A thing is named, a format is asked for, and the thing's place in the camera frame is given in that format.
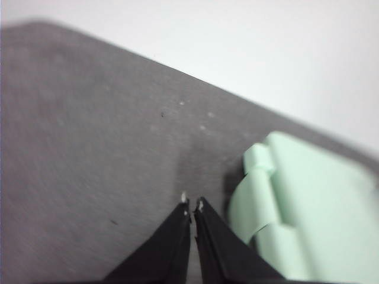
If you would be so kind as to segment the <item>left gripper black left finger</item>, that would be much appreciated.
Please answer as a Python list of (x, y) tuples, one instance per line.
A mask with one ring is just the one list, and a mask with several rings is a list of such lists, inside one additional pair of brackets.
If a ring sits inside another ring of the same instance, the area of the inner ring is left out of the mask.
[(103, 283), (185, 283), (191, 246), (186, 193), (153, 235), (112, 270)]

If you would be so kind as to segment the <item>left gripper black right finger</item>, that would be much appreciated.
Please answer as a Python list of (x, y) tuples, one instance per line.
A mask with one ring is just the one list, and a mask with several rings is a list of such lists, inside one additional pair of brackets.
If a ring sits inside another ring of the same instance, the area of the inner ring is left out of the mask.
[(249, 248), (200, 197), (194, 211), (203, 283), (285, 283), (286, 279)]

